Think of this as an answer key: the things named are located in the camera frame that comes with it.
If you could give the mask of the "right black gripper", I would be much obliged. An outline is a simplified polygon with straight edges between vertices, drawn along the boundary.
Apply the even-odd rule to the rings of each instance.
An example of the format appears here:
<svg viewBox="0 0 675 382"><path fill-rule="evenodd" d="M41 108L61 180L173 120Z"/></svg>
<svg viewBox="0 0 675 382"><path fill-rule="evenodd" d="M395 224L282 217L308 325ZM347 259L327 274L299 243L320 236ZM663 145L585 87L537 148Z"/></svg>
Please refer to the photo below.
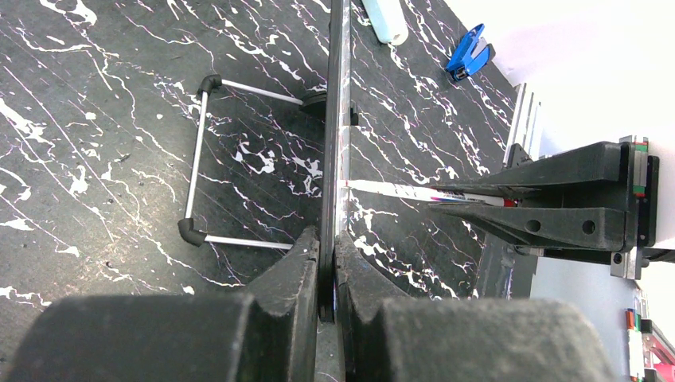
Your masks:
<svg viewBox="0 0 675 382"><path fill-rule="evenodd" d="M674 262L674 250L657 248L660 158L649 152L646 136L628 135L621 142L597 142L499 173L433 185L434 190L504 198L529 198L557 192L590 192L629 185L634 215L608 208L497 207L440 203L436 212L458 217L509 244L529 248L626 251L611 256L611 274L639 280L654 262ZM633 229L634 236L626 230Z"/></svg>

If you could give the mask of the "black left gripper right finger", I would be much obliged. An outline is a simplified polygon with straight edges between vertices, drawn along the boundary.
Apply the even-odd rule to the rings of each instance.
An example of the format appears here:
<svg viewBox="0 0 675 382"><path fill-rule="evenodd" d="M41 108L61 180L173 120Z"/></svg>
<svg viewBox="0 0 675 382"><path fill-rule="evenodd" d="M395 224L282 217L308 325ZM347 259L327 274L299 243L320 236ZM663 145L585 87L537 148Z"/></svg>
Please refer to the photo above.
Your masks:
<svg viewBox="0 0 675 382"><path fill-rule="evenodd" d="M413 298L342 232L337 317L348 381L614 381L588 320L537 299Z"/></svg>

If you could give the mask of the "red capped whiteboard marker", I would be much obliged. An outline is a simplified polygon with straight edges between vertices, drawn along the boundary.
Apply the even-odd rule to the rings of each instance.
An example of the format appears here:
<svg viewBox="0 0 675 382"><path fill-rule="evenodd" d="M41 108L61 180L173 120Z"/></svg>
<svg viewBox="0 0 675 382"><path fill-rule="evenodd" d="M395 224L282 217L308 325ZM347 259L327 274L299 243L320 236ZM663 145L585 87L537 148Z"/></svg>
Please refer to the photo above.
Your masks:
<svg viewBox="0 0 675 382"><path fill-rule="evenodd" d="M343 180L340 183L343 189L375 193L387 197L409 199L414 201L480 204L498 207L517 207L518 201L503 197L486 196L463 191L443 191L428 187L401 185L382 181Z"/></svg>

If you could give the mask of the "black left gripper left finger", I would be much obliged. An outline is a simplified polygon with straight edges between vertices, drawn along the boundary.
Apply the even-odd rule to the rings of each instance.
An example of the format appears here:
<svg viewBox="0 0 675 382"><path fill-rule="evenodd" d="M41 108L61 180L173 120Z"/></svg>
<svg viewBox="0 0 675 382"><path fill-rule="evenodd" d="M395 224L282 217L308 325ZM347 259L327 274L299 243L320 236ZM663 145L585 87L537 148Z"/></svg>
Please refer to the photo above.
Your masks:
<svg viewBox="0 0 675 382"><path fill-rule="evenodd" d="M312 381L319 241L307 227L247 286L65 298L34 322L10 381Z"/></svg>

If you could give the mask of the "white whiteboard black frame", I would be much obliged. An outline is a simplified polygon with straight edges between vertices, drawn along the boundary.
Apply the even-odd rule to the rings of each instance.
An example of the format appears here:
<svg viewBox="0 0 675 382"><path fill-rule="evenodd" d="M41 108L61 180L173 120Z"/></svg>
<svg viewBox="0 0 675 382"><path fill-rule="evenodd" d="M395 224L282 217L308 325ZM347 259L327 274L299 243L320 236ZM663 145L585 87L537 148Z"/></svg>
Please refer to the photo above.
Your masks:
<svg viewBox="0 0 675 382"><path fill-rule="evenodd" d="M318 317L335 321L335 244L345 228L345 179L349 177L351 100L351 2L332 1L329 22L322 225L318 257Z"/></svg>

